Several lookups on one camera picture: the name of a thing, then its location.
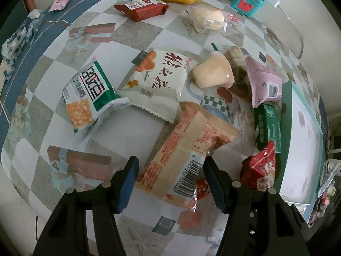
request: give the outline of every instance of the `pink snack package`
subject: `pink snack package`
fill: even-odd
[[[251,85],[252,107],[257,108],[265,101],[281,101],[282,79],[276,70],[261,65],[249,56],[246,57],[246,71]]]
[[[70,0],[55,0],[49,9],[49,12],[53,10],[61,10],[67,5]]]

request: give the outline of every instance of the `red wrapper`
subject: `red wrapper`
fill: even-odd
[[[124,5],[114,5],[115,9],[123,12],[134,21],[165,14],[168,5],[161,0],[133,0]]]
[[[255,156],[250,156],[243,161],[240,172],[240,181],[250,189],[266,191],[275,181],[276,154],[272,141]]]
[[[209,195],[210,189],[205,178],[197,180],[197,200],[204,198]]]

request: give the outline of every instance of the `teal box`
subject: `teal box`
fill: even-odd
[[[237,11],[246,15],[253,16],[264,5],[264,0],[233,0],[231,6]]]

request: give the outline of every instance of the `green snack box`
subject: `green snack box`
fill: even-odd
[[[281,126],[279,116],[273,106],[261,104],[254,110],[256,147],[262,151],[269,143],[275,143],[275,153],[281,153]]]

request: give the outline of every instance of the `checkered tablecloth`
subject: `checkered tablecloth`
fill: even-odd
[[[132,60],[150,47],[185,49],[202,58],[213,50],[211,43],[218,49],[243,47],[261,64],[275,67],[284,83],[294,81],[321,123],[319,93],[315,83],[288,47],[260,21],[238,16],[245,24],[244,34],[226,37],[199,34],[185,17],[185,5],[170,4],[165,15],[134,22],[113,7],[122,1],[129,0],[100,0],[81,4],[83,14],[64,27],[37,59],[32,71],[27,74],[22,94],[18,100],[18,95],[15,97],[17,103],[13,104],[12,110],[6,112],[1,108],[0,118],[6,114],[11,124],[4,141],[1,163],[20,195],[43,219],[49,218],[61,198],[51,184],[48,146],[111,156],[119,166],[123,166],[134,155],[143,167],[154,157],[173,129],[172,124],[147,111],[128,107],[113,112],[89,142],[80,145],[74,136],[61,93],[76,72],[93,57],[102,66],[112,86],[120,89],[136,68]],[[202,0],[202,3],[236,13],[228,0]],[[113,41],[89,42],[86,49],[81,51],[65,49],[72,28],[102,23],[116,24]],[[188,93],[186,87],[182,94],[183,101],[200,103],[197,97]],[[239,101],[239,107],[234,122],[242,135],[248,135],[243,124],[247,124],[247,114],[252,109],[245,101]],[[253,148],[252,144],[248,150],[247,144],[243,142],[227,145],[214,153],[214,160],[220,168],[229,172],[232,179],[238,179],[241,162],[252,153]],[[227,157],[230,163],[236,164],[226,166]],[[215,255],[227,216],[215,207],[211,195],[198,202],[197,213],[201,215],[201,222],[197,227],[185,229],[179,226],[177,221],[183,211],[134,189],[128,207],[122,214],[115,216],[127,254]],[[95,238],[90,213],[87,213],[87,224],[89,242],[93,245]]]

